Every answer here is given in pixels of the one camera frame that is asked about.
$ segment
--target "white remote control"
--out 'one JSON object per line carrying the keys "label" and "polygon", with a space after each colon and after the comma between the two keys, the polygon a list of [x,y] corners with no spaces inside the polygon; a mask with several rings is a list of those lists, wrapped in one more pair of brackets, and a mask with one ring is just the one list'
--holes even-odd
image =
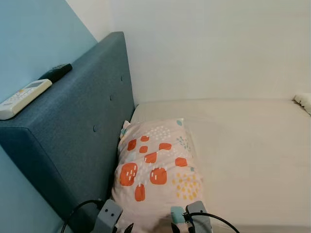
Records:
{"label": "white remote control", "polygon": [[48,79],[34,81],[0,104],[0,120],[14,117],[27,104],[48,89],[52,82]]}

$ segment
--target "blue wall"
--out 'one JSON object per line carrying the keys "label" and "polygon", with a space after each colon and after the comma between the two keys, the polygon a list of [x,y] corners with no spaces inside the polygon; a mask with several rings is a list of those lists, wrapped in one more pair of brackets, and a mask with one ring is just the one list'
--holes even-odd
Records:
{"label": "blue wall", "polygon": [[[96,43],[65,0],[0,1],[0,102]],[[0,232],[55,233],[60,224],[0,147]]]}

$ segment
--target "bed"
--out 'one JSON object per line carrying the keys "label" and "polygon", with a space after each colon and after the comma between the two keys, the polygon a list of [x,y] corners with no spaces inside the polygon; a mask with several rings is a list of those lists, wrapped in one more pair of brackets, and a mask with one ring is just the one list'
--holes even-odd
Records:
{"label": "bed", "polygon": [[287,100],[166,101],[140,104],[131,122],[174,117],[192,133],[211,213],[241,232],[310,231],[310,116],[303,109]]}
{"label": "bed", "polygon": [[[123,122],[182,117],[205,182],[207,209],[241,232],[309,232],[310,117],[291,101],[187,100],[134,111],[124,34],[111,33],[73,70],[7,121],[0,144],[51,207],[110,197]],[[80,209],[69,225],[94,226]],[[217,232],[230,232],[214,227]]]}

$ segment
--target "white wall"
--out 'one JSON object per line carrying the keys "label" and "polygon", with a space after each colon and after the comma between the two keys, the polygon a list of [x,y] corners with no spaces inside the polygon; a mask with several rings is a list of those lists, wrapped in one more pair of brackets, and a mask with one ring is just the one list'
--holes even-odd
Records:
{"label": "white wall", "polygon": [[113,0],[136,103],[309,91],[309,0]]}
{"label": "white wall", "polygon": [[66,2],[97,41],[101,41],[112,32],[109,0],[66,0]]}

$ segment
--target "black cable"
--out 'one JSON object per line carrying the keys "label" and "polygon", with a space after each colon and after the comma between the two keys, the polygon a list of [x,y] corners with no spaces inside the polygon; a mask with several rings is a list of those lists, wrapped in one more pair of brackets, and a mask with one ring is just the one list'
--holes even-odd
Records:
{"label": "black cable", "polygon": [[192,216],[208,216],[208,217],[212,217],[212,218],[218,219],[218,220],[221,221],[221,222],[224,222],[224,223],[227,224],[229,227],[231,227],[236,233],[240,233],[240,232],[238,231],[238,229],[236,229],[230,222],[228,222],[228,221],[224,220],[223,218],[218,217],[218,216],[216,216],[216,215],[212,215],[212,214],[208,214],[208,213],[199,213],[199,212],[197,212],[197,213],[191,213],[191,214],[189,214],[189,216],[190,216],[190,217],[192,217]]}
{"label": "black cable", "polygon": [[69,217],[64,221],[62,230],[60,233],[64,233],[65,232],[65,228],[69,222],[69,220],[71,219],[71,217],[77,212],[78,209],[80,209],[82,206],[89,204],[89,203],[94,203],[97,205],[97,209],[102,209],[102,207],[104,206],[104,202],[102,200],[87,200],[82,202],[81,204],[77,205],[71,212],[71,214],[69,215]]}

